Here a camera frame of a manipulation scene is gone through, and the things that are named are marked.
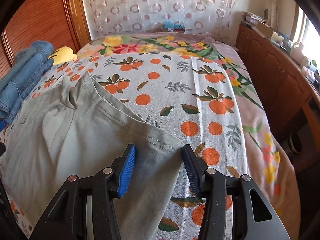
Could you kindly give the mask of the grey-green pants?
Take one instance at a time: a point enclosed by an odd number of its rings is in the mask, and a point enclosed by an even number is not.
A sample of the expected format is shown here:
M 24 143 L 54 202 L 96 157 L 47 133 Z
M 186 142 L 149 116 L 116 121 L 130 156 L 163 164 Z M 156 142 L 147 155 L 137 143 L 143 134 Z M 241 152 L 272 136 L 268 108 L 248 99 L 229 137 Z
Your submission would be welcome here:
M 72 174 L 96 174 L 136 146 L 129 188 L 116 200 L 122 239 L 152 239 L 182 163 L 183 142 L 147 124 L 89 74 L 23 103 L 1 158 L 9 196 L 35 225 Z

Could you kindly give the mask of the floral pink blanket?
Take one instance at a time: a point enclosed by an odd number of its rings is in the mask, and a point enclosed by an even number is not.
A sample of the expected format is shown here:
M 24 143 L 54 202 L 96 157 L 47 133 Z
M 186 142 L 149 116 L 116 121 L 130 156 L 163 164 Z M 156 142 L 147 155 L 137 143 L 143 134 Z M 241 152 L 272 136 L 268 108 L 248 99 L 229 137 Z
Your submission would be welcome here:
M 208 166 L 249 174 L 291 239 L 300 227 L 295 172 L 235 51 L 204 35 L 123 35 L 94 40 L 68 76 L 90 74 L 146 123 L 192 146 Z

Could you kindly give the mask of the wooden sideboard cabinet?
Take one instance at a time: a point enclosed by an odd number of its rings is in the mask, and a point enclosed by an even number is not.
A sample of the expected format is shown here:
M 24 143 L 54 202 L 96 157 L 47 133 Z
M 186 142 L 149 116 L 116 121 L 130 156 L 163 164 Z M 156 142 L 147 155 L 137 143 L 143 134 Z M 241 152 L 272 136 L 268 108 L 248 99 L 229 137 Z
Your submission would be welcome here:
M 236 48 L 245 64 L 278 141 L 304 124 L 319 148 L 319 92 L 291 57 L 240 23 Z

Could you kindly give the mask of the orange-print bed sheet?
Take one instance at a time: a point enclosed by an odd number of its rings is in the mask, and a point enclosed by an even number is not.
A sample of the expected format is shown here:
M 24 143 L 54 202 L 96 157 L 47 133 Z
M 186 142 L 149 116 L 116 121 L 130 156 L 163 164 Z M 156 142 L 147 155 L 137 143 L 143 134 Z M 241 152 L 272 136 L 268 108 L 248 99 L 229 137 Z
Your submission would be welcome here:
M 115 203 L 122 239 L 197 238 L 204 200 L 190 190 L 183 145 L 221 173 L 247 171 L 227 73 L 190 56 L 124 54 L 53 66 L 1 140 L 1 178 L 25 237 L 68 176 L 96 174 L 128 144 L 138 152 L 128 192 Z

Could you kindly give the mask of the light blue folded jeans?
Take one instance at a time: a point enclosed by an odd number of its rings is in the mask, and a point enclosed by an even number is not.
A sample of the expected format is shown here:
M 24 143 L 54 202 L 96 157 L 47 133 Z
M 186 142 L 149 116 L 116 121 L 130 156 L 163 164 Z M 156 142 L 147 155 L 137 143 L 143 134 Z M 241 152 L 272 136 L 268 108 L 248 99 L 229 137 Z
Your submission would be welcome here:
M 14 66 L 0 80 L 0 91 L 3 91 L 9 81 L 18 73 L 18 71 L 27 63 L 29 59 L 31 59 L 31 57 L 35 53 L 35 48 L 26 48 L 16 54 Z

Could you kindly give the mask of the dark blue folded jeans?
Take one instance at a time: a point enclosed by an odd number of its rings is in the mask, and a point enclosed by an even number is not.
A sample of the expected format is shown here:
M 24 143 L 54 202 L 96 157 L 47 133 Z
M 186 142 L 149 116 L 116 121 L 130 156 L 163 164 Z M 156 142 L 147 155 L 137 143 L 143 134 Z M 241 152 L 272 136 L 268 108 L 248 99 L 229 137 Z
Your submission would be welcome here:
M 35 48 L 36 53 L 1 91 L 1 125 L 3 126 L 12 124 L 22 102 L 39 83 L 42 75 L 53 66 L 53 59 L 48 59 L 54 52 L 51 43 L 35 41 L 29 48 Z

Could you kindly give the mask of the yellow plush toy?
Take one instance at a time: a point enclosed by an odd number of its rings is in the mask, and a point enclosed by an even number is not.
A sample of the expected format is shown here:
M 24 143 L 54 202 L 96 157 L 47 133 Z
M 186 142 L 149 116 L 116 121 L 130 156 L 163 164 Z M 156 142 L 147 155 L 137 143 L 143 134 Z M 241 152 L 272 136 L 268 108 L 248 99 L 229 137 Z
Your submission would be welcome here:
M 48 59 L 53 59 L 53 65 L 74 61 L 77 58 L 78 57 L 76 54 L 74 54 L 73 49 L 67 46 L 58 48 L 52 53 L 52 55 L 48 57 Z

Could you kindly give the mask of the white plastic jug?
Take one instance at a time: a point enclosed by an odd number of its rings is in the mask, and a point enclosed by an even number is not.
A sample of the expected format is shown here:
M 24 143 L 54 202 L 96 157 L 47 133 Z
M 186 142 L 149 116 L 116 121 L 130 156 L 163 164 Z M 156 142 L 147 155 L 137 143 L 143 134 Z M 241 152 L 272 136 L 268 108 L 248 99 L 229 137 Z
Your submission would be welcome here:
M 299 43 L 296 42 L 293 44 L 291 51 L 290 51 L 290 56 L 298 64 L 301 64 L 304 59 L 303 48 L 304 48 L 304 45 L 302 44 L 302 42 L 299 42 Z

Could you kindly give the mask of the cardboard box on cabinet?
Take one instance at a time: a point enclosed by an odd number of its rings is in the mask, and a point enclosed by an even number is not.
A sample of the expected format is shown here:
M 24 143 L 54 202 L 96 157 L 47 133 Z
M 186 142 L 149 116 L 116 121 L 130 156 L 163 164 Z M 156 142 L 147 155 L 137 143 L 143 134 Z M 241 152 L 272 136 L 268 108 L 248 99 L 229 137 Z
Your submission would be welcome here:
M 279 41 L 283 42 L 284 40 L 283 36 L 281 36 L 273 28 L 269 27 L 266 24 L 258 22 L 255 27 L 260 33 L 262 33 L 264 36 L 266 36 L 270 40 L 273 40 L 276 42 L 279 42 Z

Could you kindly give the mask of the stack of papers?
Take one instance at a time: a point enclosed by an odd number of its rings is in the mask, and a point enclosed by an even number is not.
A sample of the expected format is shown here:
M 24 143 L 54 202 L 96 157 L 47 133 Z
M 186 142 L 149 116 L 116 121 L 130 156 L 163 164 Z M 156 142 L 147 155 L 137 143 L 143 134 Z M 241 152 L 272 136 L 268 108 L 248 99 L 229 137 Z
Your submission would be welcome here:
M 243 17 L 244 22 L 251 24 L 251 25 L 257 25 L 258 23 L 265 24 L 267 22 L 266 19 L 264 19 L 256 14 L 253 14 L 251 12 L 248 12 L 248 11 L 243 11 L 242 17 Z

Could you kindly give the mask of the wooden louvered wardrobe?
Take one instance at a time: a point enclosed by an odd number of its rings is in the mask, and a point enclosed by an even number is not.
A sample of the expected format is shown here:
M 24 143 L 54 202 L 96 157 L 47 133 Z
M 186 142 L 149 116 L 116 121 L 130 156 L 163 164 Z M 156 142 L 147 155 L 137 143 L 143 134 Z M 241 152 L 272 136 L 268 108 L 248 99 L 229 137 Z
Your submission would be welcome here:
M 36 40 L 79 51 L 90 40 L 82 0 L 25 0 L 1 31 L 1 76 L 14 65 L 14 56 Z

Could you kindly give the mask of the blue cloth in box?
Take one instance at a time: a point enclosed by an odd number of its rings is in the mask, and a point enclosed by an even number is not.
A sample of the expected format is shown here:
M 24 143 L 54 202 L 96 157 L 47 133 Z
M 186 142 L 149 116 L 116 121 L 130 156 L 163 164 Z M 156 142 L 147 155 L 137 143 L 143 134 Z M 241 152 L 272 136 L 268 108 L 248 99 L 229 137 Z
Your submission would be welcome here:
M 164 21 L 161 25 L 161 31 L 184 33 L 185 27 L 184 24 L 173 23 L 171 21 Z

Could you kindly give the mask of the circle-pattern sheer curtain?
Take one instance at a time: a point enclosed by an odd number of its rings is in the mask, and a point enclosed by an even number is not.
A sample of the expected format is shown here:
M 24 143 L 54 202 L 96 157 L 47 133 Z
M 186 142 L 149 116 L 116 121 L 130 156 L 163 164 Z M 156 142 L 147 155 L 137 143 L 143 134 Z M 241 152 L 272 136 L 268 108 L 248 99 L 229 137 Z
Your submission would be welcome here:
M 82 0 L 92 39 L 107 34 L 155 33 L 164 21 L 184 24 L 185 33 L 229 39 L 238 0 Z

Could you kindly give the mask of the window with wooden frame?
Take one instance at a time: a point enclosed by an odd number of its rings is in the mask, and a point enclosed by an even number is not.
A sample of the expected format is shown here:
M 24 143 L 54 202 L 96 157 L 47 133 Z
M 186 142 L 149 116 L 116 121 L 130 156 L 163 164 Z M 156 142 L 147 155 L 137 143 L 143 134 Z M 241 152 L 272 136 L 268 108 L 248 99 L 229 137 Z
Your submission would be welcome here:
M 319 67 L 319 33 L 298 4 L 296 4 L 296 9 L 298 11 L 292 27 L 294 31 L 293 42 L 298 45 L 302 44 L 303 55 Z

